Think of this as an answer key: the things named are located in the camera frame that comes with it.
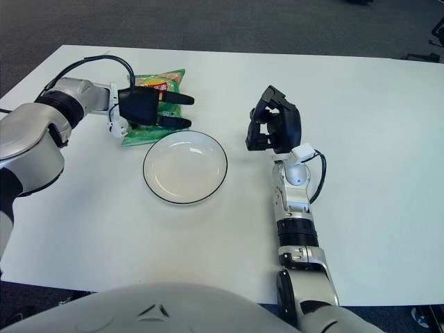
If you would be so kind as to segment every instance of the green snack bag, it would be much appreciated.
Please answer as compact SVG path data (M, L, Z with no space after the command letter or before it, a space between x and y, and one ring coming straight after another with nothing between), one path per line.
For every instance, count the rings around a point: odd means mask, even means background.
M152 87L169 92L180 92L179 85L185 75L185 69L169 71L156 75L136 75L136 85ZM159 102L157 114L168 117L182 117L180 105ZM135 146L138 144L151 144L162 139L164 136L177 132L160 126L129 125L128 134L122 141L122 146Z

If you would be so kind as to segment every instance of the floor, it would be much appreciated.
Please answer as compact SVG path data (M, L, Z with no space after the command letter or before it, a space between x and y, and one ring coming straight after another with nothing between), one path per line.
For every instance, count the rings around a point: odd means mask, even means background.
M1 0L0 96L62 44L400 58L442 54L427 41L443 15L437 0ZM0 324L18 307L42 311L71 294L2 282ZM387 332L428 332L410 310L352 308Z

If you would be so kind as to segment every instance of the cable connector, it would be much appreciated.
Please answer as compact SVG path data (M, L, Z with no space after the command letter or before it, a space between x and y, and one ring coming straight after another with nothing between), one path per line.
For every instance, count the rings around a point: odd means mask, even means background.
M305 160L309 160L314 156L314 154L316 154L316 151L309 143L301 144L297 147L294 147L293 149L291 149L291 152L293 153L296 159L294 163L301 163L304 162Z

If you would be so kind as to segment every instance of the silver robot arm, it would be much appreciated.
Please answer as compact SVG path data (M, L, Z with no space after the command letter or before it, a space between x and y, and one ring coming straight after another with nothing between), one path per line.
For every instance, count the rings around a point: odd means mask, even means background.
M55 182L65 160L60 149L90 112L110 107L110 89L88 80L61 78L34 103L0 120L0 257L12 232L12 203Z

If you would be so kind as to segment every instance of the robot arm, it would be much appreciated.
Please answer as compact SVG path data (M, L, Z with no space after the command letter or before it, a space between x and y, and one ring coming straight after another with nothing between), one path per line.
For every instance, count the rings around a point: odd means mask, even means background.
M65 160L60 149L93 110L109 108L110 91L88 80L62 78L34 103L0 121L0 256L12 230L12 203L55 182Z
M112 59L130 73L130 87L99 85L88 80L62 77L85 62ZM0 121L0 257L12 232L12 204L19 196L28 196L55 182L65 160L60 149L68 144L71 131L88 114L108 116L110 132L122 137L119 115L132 123L188 128L187 119L157 115L159 101L191 105L194 99L152 87L135 87L134 73L128 63L112 55L80 60L58 74L34 103L19 106Z
M278 113L266 108L276 108ZM273 207L280 243L279 262L284 267L276 277L280 317L298 325L301 332L381 332L339 307L310 208L322 189L326 161L309 144L300 144L298 109L285 100L283 93L269 86L251 111L250 119L248 150L275 151ZM267 124L268 135L260 133L261 123ZM323 162L321 182L309 199L310 172L305 162L318 155Z

